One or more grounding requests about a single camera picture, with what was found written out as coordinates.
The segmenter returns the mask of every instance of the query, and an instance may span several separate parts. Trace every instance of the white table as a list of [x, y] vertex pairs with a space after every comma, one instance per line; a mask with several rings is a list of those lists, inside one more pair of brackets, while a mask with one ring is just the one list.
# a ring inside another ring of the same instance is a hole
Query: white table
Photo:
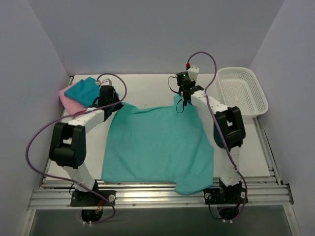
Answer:
[[[73, 83], [86, 79], [91, 76], [97, 78], [98, 75], [76, 75]], [[133, 104], [138, 108], [149, 108], [156, 106], [171, 106], [173, 96], [167, 85], [167, 79], [173, 74], [140, 74], [140, 75], [119, 75], [125, 81], [128, 93], [124, 102]], [[212, 79], [213, 74], [199, 74], [197, 84], [206, 87]], [[110, 78], [115, 90], [120, 98], [123, 96], [124, 87], [115, 77], [103, 76], [101, 80]], [[177, 90], [176, 79], [171, 79], [171, 87]], [[223, 102], [217, 81], [208, 89], [208, 94], [220, 102]], [[199, 113], [201, 120], [209, 120], [203, 113]], [[268, 177], [270, 176], [266, 159], [261, 147], [261, 143], [252, 119], [244, 120], [246, 138], [241, 148], [239, 169], [244, 177]], [[213, 134], [207, 132], [207, 125], [204, 125], [208, 138]], [[110, 122], [99, 124], [91, 130], [86, 137], [87, 156], [86, 165], [93, 178], [101, 180], [102, 165], [104, 160], [105, 144], [109, 130]], [[214, 177], [220, 177], [221, 174], [221, 155], [218, 147], [214, 147]], [[50, 161], [47, 166], [47, 173], [61, 177], [69, 177], [68, 174], [54, 161]], [[44, 182], [55, 181], [52, 178], [46, 178]]]

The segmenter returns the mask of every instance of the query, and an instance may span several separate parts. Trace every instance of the gray floor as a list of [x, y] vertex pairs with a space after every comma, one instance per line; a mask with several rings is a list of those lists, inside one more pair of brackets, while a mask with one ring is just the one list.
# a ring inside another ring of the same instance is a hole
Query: gray floor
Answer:
[[38, 210], [31, 236], [291, 235], [282, 206], [247, 207], [233, 224], [213, 219], [206, 207], [118, 209], [114, 219], [92, 227], [83, 227], [78, 214], [78, 210]]

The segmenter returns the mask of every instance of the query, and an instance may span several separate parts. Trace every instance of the folded teal cloth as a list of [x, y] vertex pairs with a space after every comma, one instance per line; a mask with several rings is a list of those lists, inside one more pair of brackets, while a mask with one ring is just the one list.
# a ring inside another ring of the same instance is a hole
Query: folded teal cloth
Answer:
[[64, 95], [87, 108], [99, 97], [99, 86], [96, 84], [95, 79], [88, 77], [77, 82], [65, 91]]
[[111, 123], [103, 161], [106, 182], [175, 182], [187, 195], [213, 183], [213, 153], [198, 111], [187, 105], [138, 109], [124, 103]]

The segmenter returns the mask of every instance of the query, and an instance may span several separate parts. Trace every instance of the blue folded towel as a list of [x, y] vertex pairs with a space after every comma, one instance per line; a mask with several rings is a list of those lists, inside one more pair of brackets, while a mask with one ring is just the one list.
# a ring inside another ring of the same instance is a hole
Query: blue folded towel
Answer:
[[180, 194], [213, 183], [213, 153], [197, 109], [138, 109], [124, 103], [111, 123], [103, 161], [106, 182], [175, 182]]
[[99, 97], [99, 86], [96, 84], [95, 79], [88, 77], [77, 82], [65, 91], [64, 95], [88, 108]]

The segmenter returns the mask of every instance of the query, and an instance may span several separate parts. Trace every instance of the white laundry basket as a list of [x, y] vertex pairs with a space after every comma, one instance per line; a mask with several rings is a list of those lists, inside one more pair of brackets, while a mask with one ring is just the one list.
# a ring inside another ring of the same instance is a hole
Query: white laundry basket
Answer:
[[218, 81], [225, 104], [239, 107], [244, 119], [254, 118], [268, 110], [267, 99], [251, 70], [223, 68], [218, 71]]

